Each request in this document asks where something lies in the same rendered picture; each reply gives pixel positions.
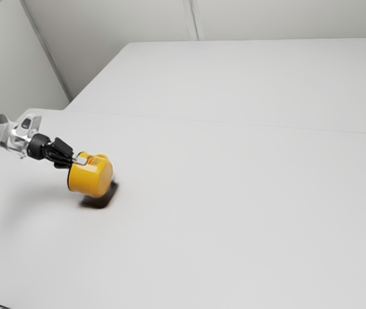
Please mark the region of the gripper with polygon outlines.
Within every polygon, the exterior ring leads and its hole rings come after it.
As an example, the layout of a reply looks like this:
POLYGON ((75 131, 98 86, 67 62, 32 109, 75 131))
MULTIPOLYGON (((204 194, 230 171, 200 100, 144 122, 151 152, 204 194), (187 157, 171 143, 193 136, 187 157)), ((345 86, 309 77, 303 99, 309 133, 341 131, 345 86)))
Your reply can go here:
POLYGON ((27 155, 34 160, 49 160, 56 169, 69 169, 73 163, 85 165, 86 158, 74 154, 73 149, 60 138, 52 140, 41 133, 35 134, 27 147, 27 155))

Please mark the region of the yellow mug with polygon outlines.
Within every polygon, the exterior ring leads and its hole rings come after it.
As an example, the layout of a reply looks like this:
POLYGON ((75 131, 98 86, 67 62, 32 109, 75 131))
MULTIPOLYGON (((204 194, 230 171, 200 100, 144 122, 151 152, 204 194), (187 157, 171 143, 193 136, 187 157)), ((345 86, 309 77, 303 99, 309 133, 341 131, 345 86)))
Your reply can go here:
POLYGON ((92 198, 106 194, 113 180, 113 164, 104 154, 90 154, 85 151, 74 157, 68 172, 68 188, 92 198))

